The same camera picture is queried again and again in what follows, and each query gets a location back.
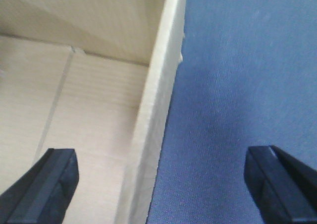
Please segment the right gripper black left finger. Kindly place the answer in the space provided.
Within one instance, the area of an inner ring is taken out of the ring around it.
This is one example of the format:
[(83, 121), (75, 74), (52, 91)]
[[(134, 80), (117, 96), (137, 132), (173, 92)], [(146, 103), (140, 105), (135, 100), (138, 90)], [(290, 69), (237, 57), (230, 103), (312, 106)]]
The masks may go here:
[(79, 182), (74, 149), (49, 148), (0, 196), (2, 224), (60, 224)]

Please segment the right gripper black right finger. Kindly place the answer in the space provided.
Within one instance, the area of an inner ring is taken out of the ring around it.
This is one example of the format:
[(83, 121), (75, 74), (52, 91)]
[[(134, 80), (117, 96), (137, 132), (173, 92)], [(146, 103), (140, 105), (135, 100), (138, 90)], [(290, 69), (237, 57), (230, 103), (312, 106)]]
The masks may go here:
[(245, 184), (265, 224), (317, 222), (317, 171), (277, 146), (250, 146)]

